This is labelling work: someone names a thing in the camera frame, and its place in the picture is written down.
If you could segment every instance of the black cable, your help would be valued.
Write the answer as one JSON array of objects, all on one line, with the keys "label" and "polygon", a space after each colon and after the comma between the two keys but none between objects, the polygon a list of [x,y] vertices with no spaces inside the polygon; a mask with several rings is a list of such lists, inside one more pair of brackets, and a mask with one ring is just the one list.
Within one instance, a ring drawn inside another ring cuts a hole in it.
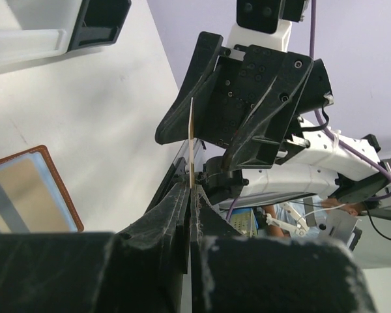
[{"label": "black cable", "polygon": [[326,122],[322,125],[319,126],[314,126],[314,127],[302,127],[301,131],[302,132],[319,132],[323,129],[325,129],[328,126],[328,122],[330,120],[329,116],[327,115],[325,111],[325,107],[328,105],[328,102],[325,102],[322,107],[321,107],[321,113],[323,114],[323,117],[325,117]]},{"label": "black cable", "polygon": [[371,225],[373,227],[373,229],[382,237],[384,237],[385,239],[388,239],[389,241],[391,241],[391,238],[387,237],[386,235],[384,235],[383,233],[381,233],[378,228],[375,227],[375,224],[373,223],[373,220],[372,220],[372,216],[371,216],[371,213],[370,213],[371,210],[366,210],[367,214],[368,214],[368,217],[369,217],[369,221],[371,222]]}]

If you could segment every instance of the white cable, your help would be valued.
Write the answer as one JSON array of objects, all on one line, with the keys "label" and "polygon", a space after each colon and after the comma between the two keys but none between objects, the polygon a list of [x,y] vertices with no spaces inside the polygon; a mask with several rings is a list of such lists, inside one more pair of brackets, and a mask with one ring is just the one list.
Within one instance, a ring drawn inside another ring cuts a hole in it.
[{"label": "white cable", "polygon": [[333,151],[331,155],[335,155],[336,152],[338,152],[339,148],[339,141],[340,141],[340,130],[334,130],[332,131],[334,135],[334,141],[333,141]]},{"label": "white cable", "polygon": [[298,223],[298,221],[299,221],[301,218],[305,218],[305,217],[307,217],[307,216],[309,216],[309,215],[311,215],[311,214],[314,214],[314,213],[316,213],[316,212],[331,211],[331,210],[339,209],[340,207],[343,207],[343,206],[344,206],[344,204],[341,204],[341,205],[338,205],[337,207],[327,207],[327,208],[325,208],[325,209],[314,210],[314,211],[312,211],[312,212],[309,212],[309,213],[307,213],[307,214],[302,215],[302,216],[297,220],[296,224]]}]

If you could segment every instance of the white table surface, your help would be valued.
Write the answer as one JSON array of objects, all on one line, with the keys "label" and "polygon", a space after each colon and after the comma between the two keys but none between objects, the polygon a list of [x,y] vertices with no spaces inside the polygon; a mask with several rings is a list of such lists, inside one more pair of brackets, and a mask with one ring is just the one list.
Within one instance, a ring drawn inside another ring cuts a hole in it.
[{"label": "white table surface", "polygon": [[0,158],[44,144],[85,230],[137,220],[181,145],[154,140],[177,86],[146,0],[113,46],[0,73]]}]

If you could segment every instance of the white wall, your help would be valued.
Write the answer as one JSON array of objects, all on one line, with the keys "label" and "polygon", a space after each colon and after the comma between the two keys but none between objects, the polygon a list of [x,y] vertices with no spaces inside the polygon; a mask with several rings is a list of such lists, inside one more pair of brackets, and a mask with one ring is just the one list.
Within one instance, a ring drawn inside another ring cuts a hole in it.
[{"label": "white wall", "polygon": [[[391,221],[374,218],[373,222],[381,233],[391,237]],[[359,266],[363,269],[391,267],[391,241],[378,235],[366,216],[358,227],[363,233],[353,253]]]},{"label": "white wall", "polygon": [[364,275],[379,313],[391,313],[391,268],[366,269]]}]

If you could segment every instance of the white plastic part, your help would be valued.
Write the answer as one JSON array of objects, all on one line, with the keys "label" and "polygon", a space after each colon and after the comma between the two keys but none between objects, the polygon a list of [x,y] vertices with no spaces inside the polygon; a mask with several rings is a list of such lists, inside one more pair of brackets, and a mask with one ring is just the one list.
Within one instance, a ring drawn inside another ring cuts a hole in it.
[{"label": "white plastic part", "polygon": [[272,226],[277,226],[282,230],[289,231],[290,233],[295,233],[300,237],[304,237],[308,232],[308,230],[303,230],[295,225],[283,222],[281,220],[277,220],[276,218],[273,218],[269,213],[267,213],[267,224]]},{"label": "white plastic part", "polygon": [[0,65],[66,53],[82,0],[0,0]]},{"label": "white plastic part", "polygon": [[[269,170],[242,170],[243,178],[249,180],[236,202],[238,207],[257,207],[281,203],[292,198],[304,198],[308,194],[318,194],[327,198],[338,189],[335,171],[306,164],[274,165]],[[219,204],[228,209],[233,199]]]},{"label": "white plastic part", "polygon": [[270,35],[242,28],[235,23],[230,30],[226,47],[233,49],[237,44],[246,47],[254,44],[260,47],[287,52],[291,26],[291,22],[280,20],[276,32]]},{"label": "white plastic part", "polygon": [[[301,126],[314,125],[304,120]],[[301,198],[302,194],[318,194],[325,199],[338,189],[336,179],[339,173],[354,181],[377,173],[376,169],[344,148],[336,148],[324,132],[305,132],[304,138],[310,141],[310,147],[286,163],[275,164],[269,170],[242,170],[249,185],[243,187],[235,208],[281,203],[289,197]],[[367,140],[340,135],[339,138],[372,161],[379,162],[376,151]],[[227,209],[232,201],[223,201],[220,208]]]},{"label": "white plastic part", "polygon": [[[303,120],[300,125],[301,127],[314,126],[307,120]],[[310,142],[310,148],[299,152],[288,160],[287,164],[319,166],[327,170],[336,171],[354,181],[360,181],[378,172],[367,162],[364,162],[344,148],[336,148],[336,142],[333,142],[323,131],[304,132],[303,135],[304,139]],[[375,163],[380,161],[377,152],[367,140],[357,140],[342,135],[338,136],[341,141],[347,143]]]},{"label": "white plastic part", "polygon": [[308,230],[310,229],[307,225],[306,219],[300,215],[291,205],[289,205],[287,202],[281,204],[281,207],[288,212],[288,214],[291,215],[291,217],[297,221],[298,228],[305,231],[305,233],[298,233],[299,235],[305,235]]}]

